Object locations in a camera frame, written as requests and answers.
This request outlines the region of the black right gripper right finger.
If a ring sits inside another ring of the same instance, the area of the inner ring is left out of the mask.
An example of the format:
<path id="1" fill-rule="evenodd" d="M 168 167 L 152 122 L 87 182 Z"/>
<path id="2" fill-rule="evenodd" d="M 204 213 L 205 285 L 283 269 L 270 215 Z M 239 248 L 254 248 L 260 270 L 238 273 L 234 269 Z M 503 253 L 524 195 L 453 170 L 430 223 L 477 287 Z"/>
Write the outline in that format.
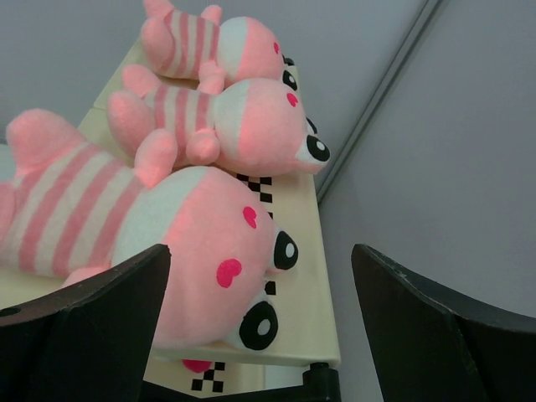
<path id="1" fill-rule="evenodd" d="M 535 320 L 417 274 L 376 249 L 353 277 L 386 401 L 533 401 Z"/>

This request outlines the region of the small pink striped plush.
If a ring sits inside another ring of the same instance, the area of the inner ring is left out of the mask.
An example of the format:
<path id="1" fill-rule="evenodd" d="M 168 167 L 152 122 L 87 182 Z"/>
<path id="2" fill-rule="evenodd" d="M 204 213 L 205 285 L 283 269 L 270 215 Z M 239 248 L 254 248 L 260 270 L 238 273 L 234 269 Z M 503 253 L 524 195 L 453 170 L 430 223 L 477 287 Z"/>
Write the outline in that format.
<path id="1" fill-rule="evenodd" d="M 72 285 L 166 245 L 155 348 L 274 342 L 265 279 L 291 269 L 298 248 L 240 180 L 216 167 L 174 170 L 178 144 L 163 129 L 143 140 L 132 167 L 43 109 L 15 117 L 6 137 L 15 174 L 1 184 L 3 267 Z"/>

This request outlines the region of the cream two-tier folding shelf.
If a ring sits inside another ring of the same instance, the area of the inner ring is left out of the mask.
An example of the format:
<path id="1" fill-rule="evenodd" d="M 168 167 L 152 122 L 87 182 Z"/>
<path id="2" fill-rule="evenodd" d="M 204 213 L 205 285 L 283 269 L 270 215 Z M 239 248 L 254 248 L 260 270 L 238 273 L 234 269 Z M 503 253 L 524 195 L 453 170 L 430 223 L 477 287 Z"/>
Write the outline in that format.
<path id="1" fill-rule="evenodd" d="M 203 397 L 262 386 L 262 374 L 268 365 L 337 366 L 340 362 L 312 176 L 249 178 L 231 173 L 229 177 L 255 195 L 276 222 L 291 231 L 300 256 L 290 273 L 265 278 L 265 291 L 280 324 L 276 340 L 266 351 L 239 351 L 222 342 L 152 350 L 148 379 Z M 212 361 L 213 365 L 210 370 L 196 374 L 184 367 L 183 359 Z"/>

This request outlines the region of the pink striped plush shelf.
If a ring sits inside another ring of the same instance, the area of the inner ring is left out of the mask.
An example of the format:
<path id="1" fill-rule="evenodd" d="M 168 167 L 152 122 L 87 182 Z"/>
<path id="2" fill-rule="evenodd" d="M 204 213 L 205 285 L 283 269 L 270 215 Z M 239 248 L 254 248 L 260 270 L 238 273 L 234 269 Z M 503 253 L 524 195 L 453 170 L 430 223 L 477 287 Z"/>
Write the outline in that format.
<path id="1" fill-rule="evenodd" d="M 199 81 L 199 89 L 217 93 L 251 78 L 279 80 L 297 89 L 276 35 L 261 21 L 235 17 L 222 21 L 222 9 L 201 14 L 181 11 L 169 1 L 145 1 L 142 48 L 152 70 L 172 79 Z"/>
<path id="2" fill-rule="evenodd" d="M 134 155 L 156 129 L 174 135 L 174 168 L 215 164 L 251 177 L 315 174 L 330 150 L 296 92 L 280 81 L 253 78 L 218 94 L 161 81 L 129 64 L 122 87 L 107 100 L 107 120 L 124 152 Z"/>

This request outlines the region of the pink striped plush front shelf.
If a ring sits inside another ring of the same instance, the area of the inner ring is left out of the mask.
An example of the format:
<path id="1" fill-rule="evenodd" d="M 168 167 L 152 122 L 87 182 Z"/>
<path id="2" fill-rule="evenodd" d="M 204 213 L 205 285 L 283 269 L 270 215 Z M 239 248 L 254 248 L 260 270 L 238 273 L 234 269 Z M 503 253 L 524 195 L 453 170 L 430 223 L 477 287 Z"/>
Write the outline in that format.
<path id="1" fill-rule="evenodd" d="M 124 152 L 134 155 L 156 129 L 174 135 L 174 168 L 215 164 L 251 177 L 315 174 L 330 150 L 296 92 L 280 81 L 253 78 L 218 94 L 161 81 L 129 64 L 122 87 L 107 100 L 107 120 Z"/>

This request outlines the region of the pink striped plush back shelf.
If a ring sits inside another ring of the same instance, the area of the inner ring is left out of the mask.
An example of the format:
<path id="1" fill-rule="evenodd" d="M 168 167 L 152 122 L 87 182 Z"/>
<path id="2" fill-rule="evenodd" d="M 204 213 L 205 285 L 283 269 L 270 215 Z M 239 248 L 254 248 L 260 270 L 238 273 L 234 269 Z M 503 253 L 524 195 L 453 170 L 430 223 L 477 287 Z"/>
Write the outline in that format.
<path id="1" fill-rule="evenodd" d="M 145 1 L 142 48 L 152 70 L 172 79 L 199 81 L 199 89 L 217 93 L 251 78 L 279 80 L 297 89 L 276 35 L 261 21 L 235 17 L 222 21 L 222 9 L 201 14 L 181 11 L 169 1 Z"/>

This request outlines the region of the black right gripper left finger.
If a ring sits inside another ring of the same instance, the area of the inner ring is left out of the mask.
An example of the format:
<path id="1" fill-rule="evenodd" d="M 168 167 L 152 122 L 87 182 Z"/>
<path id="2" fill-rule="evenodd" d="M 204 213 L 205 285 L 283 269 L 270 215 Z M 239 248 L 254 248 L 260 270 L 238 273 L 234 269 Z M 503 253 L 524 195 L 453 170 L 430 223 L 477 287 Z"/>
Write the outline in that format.
<path id="1" fill-rule="evenodd" d="M 136 401 L 168 283 L 154 245 L 98 275 L 1 310 L 3 401 Z"/>

